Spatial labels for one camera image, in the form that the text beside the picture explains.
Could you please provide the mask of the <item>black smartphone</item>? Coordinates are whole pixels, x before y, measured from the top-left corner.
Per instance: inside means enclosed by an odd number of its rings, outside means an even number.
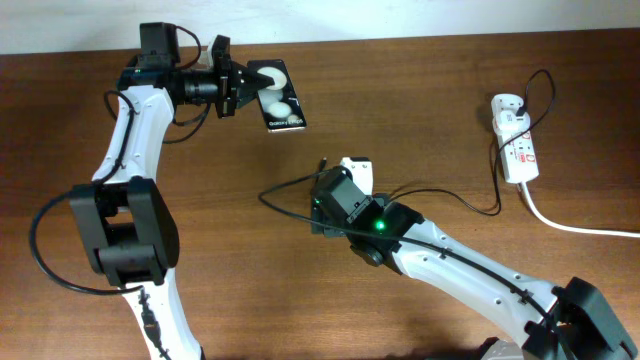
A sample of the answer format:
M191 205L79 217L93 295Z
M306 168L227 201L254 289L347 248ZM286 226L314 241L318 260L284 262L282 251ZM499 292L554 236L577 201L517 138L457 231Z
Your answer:
M248 68L274 81L257 94L267 130L282 133L305 129L307 122L285 62L281 59L254 60L248 62Z

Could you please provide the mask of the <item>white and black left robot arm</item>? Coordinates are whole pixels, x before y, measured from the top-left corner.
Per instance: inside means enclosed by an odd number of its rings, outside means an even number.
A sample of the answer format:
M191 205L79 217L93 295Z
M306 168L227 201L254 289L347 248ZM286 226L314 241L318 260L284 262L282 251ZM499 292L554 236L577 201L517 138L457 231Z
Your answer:
M207 68L183 64L179 29L164 22L141 24L141 51L113 92L119 108L106 156L91 182L69 195L91 268L107 278L106 295L128 303L153 359L204 356L177 290L178 229L156 184L176 108L203 105L220 118L231 117L273 83L234 62L230 40L222 35L207 50Z

